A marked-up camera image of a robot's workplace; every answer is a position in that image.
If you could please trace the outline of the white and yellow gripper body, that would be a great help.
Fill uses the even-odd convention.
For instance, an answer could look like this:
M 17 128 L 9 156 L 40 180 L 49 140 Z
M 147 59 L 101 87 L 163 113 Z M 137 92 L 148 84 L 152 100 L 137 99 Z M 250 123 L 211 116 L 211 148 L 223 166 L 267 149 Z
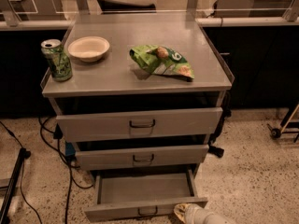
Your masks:
M 194 203 L 179 203 L 174 213 L 184 224 L 206 224 L 206 210 Z

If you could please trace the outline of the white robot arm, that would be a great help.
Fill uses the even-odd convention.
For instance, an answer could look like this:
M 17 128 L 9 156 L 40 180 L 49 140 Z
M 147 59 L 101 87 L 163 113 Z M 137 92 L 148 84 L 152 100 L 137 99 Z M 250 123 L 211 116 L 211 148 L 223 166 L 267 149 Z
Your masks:
M 184 224 L 236 224 L 230 218 L 195 203 L 179 203 L 175 206 L 174 213 Z

